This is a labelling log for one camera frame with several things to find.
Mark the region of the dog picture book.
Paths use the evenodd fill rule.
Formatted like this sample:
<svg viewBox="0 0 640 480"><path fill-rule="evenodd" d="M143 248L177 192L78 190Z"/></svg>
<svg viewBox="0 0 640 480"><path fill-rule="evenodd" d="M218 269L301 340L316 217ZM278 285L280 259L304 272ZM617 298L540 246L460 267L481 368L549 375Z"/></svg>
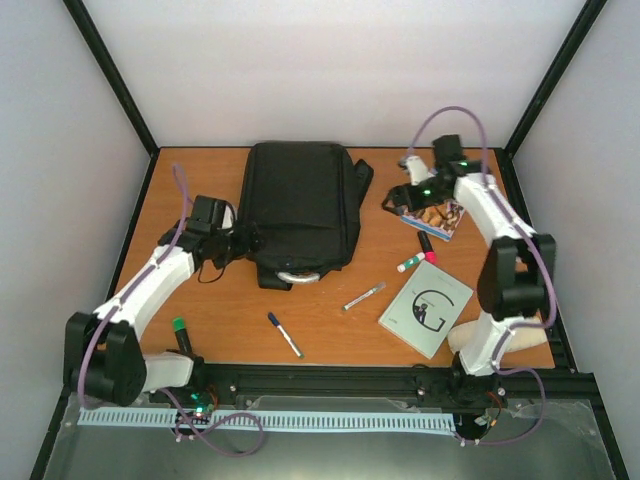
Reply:
<svg viewBox="0 0 640 480"><path fill-rule="evenodd" d="M455 201L447 201L415 212L406 212L401 220L428 235L449 242L464 214L465 209L461 205Z"/></svg>

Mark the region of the white glue stick green cap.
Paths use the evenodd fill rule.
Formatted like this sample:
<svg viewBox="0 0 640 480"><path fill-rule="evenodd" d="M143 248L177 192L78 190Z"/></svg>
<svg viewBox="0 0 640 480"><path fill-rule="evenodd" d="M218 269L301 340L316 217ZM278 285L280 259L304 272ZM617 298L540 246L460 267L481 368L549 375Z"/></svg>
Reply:
<svg viewBox="0 0 640 480"><path fill-rule="evenodd" d="M421 261L423 261L426 258L426 255L424 252L419 252L416 255L412 256L411 258L405 260L403 263L399 264L396 269L398 272L402 273L405 272L406 270L408 270L409 268L419 264Z"/></svg>

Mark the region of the black student backpack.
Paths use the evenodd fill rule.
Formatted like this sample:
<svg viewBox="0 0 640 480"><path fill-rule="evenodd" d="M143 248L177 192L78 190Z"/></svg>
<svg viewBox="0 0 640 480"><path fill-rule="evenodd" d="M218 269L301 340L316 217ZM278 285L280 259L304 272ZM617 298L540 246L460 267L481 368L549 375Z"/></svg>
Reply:
<svg viewBox="0 0 640 480"><path fill-rule="evenodd" d="M255 223L263 249L251 260L263 289L289 291L277 272L319 273L353 259L360 209L374 169L337 143L266 141L251 147L238 220Z"/></svg>

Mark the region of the grey book with G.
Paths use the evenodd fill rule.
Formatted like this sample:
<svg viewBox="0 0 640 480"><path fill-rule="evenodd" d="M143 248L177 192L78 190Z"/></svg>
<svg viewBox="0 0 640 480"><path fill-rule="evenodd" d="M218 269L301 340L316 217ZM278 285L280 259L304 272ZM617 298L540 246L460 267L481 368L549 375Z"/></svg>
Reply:
<svg viewBox="0 0 640 480"><path fill-rule="evenodd" d="M469 286L422 261L379 317L378 324L431 359L472 294Z"/></svg>

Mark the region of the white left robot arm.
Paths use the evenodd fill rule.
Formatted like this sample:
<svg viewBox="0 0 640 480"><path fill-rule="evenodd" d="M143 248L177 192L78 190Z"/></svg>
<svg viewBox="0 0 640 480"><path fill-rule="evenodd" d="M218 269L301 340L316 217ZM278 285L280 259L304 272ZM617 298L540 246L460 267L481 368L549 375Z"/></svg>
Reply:
<svg viewBox="0 0 640 480"><path fill-rule="evenodd" d="M150 258L113 297L90 313L76 312L65 327L63 379L83 406L89 399L131 405L165 388L186 402L201 400L208 378L192 353L143 354L150 321L204 263L225 269L259 249L258 227L243 222L225 200L197 196L158 240Z"/></svg>

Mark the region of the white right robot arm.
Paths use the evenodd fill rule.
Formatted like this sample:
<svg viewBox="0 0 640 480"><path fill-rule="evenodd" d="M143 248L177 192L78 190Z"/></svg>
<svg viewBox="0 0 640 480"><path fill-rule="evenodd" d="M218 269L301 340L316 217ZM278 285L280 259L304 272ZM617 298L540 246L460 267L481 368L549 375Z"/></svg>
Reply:
<svg viewBox="0 0 640 480"><path fill-rule="evenodd" d="M391 188L382 207L400 216L453 200L474 221L488 246L476 288L481 314L458 358L466 374L492 375L518 333L545 330L555 321L556 242L515 212L488 160L468 159L459 136L441 136L432 146L432 167L413 152L400 160L409 180Z"/></svg>

